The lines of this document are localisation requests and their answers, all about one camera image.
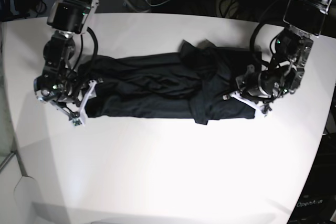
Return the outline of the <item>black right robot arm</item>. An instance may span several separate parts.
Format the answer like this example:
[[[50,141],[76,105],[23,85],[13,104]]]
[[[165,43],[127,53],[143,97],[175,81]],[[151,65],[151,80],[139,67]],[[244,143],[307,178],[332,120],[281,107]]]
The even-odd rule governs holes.
[[[84,33],[91,36],[94,47],[89,65],[92,66],[98,55],[98,40],[88,22],[98,5],[99,0],[55,0],[47,19],[54,33],[44,46],[42,73],[34,80],[36,98],[65,114],[73,126],[85,123],[85,106],[98,84],[90,79],[90,68],[77,72],[78,64],[71,64],[76,52],[73,37]]]

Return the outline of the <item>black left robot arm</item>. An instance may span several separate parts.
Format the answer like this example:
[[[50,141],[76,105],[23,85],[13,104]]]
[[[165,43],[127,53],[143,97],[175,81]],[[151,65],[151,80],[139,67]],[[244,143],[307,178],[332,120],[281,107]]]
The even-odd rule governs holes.
[[[265,67],[256,71],[249,65],[236,78],[236,88],[223,100],[236,99],[253,108],[257,115],[267,115],[270,104],[300,87],[313,46],[319,37],[333,0],[289,0],[284,13],[284,29],[276,36],[271,60],[256,61]]]

